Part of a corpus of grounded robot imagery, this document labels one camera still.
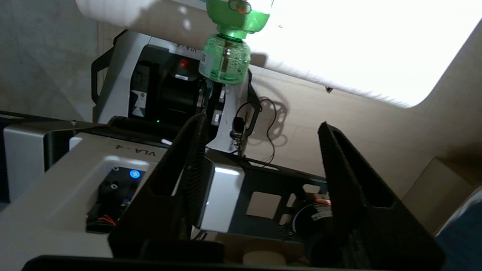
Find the green bottle cap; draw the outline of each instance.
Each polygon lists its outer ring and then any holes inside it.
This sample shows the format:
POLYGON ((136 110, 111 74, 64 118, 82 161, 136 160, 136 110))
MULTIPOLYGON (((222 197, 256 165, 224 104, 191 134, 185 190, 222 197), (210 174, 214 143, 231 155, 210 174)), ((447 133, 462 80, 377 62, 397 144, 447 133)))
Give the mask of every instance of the green bottle cap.
POLYGON ((221 33, 221 34, 224 34, 226 36, 233 37, 233 38, 236 38, 236 39, 245 39, 246 36, 247 36, 246 32, 244 32, 242 30, 234 29, 234 28, 229 27, 229 26, 218 25, 217 31, 219 31, 219 33, 221 33))

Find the cardboard box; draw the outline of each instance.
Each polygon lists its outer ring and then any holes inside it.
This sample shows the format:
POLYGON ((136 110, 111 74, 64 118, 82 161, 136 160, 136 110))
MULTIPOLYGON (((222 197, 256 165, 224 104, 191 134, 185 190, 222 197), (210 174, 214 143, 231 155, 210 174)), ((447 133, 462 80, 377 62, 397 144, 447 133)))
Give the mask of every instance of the cardboard box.
POLYGON ((433 235, 472 195, 481 190, 479 163, 455 163, 434 158, 402 199, 433 235))

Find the green plastic bottle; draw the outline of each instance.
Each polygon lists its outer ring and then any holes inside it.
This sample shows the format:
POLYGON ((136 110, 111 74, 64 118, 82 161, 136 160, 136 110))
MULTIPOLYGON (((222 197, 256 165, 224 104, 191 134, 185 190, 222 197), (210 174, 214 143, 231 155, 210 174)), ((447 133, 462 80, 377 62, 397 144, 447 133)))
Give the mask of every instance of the green plastic bottle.
POLYGON ((272 4, 273 0, 207 0, 208 15, 219 34, 207 39, 199 73, 219 83, 243 83, 251 49, 242 39, 263 29, 272 4))
POLYGON ((223 84, 241 84, 251 60, 251 49, 241 39, 217 34, 210 36, 202 50, 199 73, 223 84))

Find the blue button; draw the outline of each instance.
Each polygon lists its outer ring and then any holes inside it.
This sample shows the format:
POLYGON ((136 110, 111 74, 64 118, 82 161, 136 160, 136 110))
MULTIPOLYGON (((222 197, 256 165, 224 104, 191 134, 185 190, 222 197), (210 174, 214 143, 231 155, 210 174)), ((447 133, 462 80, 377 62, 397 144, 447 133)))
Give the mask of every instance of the blue button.
POLYGON ((130 175, 132 178, 137 179, 137 178, 139 178, 139 177, 141 176, 141 173, 140 173, 138 170, 133 169, 133 170, 131 170, 131 171, 129 172, 129 175, 130 175))

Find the clear plastic bottle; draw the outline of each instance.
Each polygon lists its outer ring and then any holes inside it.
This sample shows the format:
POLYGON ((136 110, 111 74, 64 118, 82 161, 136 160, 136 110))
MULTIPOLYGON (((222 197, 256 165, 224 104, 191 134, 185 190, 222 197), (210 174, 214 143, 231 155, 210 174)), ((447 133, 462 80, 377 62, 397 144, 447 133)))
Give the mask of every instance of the clear plastic bottle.
POLYGON ((251 61, 251 49, 242 39, 210 36, 202 50, 199 73, 223 84, 241 84, 251 61))

